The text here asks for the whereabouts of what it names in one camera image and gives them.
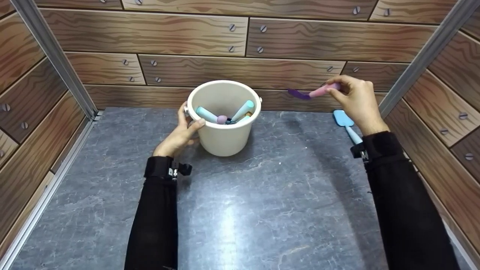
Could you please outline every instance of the pink handle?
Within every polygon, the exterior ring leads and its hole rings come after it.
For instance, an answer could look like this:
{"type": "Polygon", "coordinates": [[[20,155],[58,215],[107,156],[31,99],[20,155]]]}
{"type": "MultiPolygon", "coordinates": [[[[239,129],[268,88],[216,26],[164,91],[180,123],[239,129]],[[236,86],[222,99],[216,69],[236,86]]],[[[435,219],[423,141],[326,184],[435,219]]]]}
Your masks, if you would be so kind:
{"type": "Polygon", "coordinates": [[[332,83],[331,85],[324,85],[324,86],[320,87],[319,89],[310,92],[308,95],[311,98],[323,96],[327,93],[327,89],[329,89],[329,88],[335,88],[337,90],[340,90],[340,83],[332,83]]]}

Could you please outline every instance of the pink object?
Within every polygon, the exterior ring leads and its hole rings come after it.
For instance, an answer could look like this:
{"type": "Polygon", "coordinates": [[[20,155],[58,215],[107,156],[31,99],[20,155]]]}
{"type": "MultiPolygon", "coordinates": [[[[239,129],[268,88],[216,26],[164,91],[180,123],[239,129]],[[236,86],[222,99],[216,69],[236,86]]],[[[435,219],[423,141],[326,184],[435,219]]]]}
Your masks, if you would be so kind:
{"type": "Polygon", "coordinates": [[[324,85],[324,86],[320,87],[319,89],[310,92],[308,95],[311,98],[323,96],[327,93],[327,89],[329,89],[329,88],[335,88],[337,90],[340,90],[340,83],[332,83],[331,85],[324,85]]]}
{"type": "Polygon", "coordinates": [[[227,116],[225,115],[220,115],[216,118],[216,123],[219,125],[224,125],[227,122],[227,116]]]}

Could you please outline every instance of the plastic bucket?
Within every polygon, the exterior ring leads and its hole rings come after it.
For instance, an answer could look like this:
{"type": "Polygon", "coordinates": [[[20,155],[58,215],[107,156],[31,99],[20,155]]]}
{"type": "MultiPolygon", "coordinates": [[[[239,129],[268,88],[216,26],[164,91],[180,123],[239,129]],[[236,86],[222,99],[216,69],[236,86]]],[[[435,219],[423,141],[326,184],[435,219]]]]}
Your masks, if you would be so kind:
{"type": "Polygon", "coordinates": [[[260,114],[262,100],[250,87],[227,80],[204,83],[190,93],[185,110],[195,121],[201,118],[195,112],[200,106],[217,116],[232,117],[248,100],[255,104],[255,111],[249,119],[231,125],[207,121],[199,130],[200,143],[205,150],[219,157],[228,157],[240,152],[247,144],[253,121],[260,114]]]}

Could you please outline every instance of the metal frame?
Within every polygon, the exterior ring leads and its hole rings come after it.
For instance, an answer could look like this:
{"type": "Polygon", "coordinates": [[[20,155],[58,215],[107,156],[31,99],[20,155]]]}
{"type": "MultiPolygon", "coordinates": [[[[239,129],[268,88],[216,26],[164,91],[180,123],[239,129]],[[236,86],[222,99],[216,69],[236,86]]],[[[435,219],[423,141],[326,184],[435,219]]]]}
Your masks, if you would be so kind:
{"type": "Polygon", "coordinates": [[[458,0],[440,26],[420,50],[412,63],[400,76],[392,89],[380,103],[380,113],[385,118],[402,99],[427,67],[443,50],[463,24],[480,6],[479,0],[458,0]]]}
{"type": "Polygon", "coordinates": [[[22,228],[20,229],[17,236],[13,240],[7,252],[3,256],[3,258],[0,260],[0,270],[8,270],[10,266],[12,266],[13,261],[15,260],[18,253],[22,249],[27,238],[30,236],[30,233],[35,228],[36,223],[42,216],[43,211],[45,211],[45,208],[47,207],[48,203],[50,202],[53,195],[57,191],[57,188],[59,187],[63,178],[65,177],[68,170],[72,166],[73,161],[77,157],[78,152],[80,152],[80,149],[84,145],[85,140],[87,139],[88,135],[92,131],[95,123],[96,122],[90,121],[89,123],[87,123],[83,131],[80,133],[80,136],[75,141],[74,145],[72,146],[70,152],[68,153],[63,163],[60,165],[60,168],[58,169],[57,173],[53,177],[52,181],[50,182],[50,184],[48,185],[48,187],[45,189],[44,193],[38,200],[37,204],[35,205],[35,208],[33,208],[32,212],[30,213],[27,220],[23,224],[22,228]]]}
{"type": "Polygon", "coordinates": [[[67,59],[59,42],[38,10],[34,0],[10,0],[28,29],[57,70],[85,115],[93,120],[98,113],[90,95],[67,59]]]}

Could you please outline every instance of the hand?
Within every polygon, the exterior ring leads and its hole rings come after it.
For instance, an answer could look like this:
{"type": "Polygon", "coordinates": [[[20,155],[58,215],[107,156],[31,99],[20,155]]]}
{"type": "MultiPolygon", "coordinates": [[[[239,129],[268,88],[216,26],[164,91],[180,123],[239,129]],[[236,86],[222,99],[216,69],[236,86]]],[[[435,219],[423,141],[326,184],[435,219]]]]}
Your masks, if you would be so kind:
{"type": "Polygon", "coordinates": [[[341,84],[341,92],[337,89],[329,88],[327,93],[340,103],[345,113],[360,128],[364,136],[389,131],[378,110],[372,82],[340,75],[331,78],[326,83],[341,84]]]}
{"type": "Polygon", "coordinates": [[[173,158],[180,154],[185,146],[195,143],[195,140],[192,140],[192,136],[205,125],[205,119],[200,119],[188,127],[188,123],[191,122],[192,119],[190,117],[185,118],[185,114],[183,113],[183,107],[186,103],[187,102],[184,102],[178,111],[178,126],[155,148],[153,152],[154,156],[169,156],[173,158]]]}

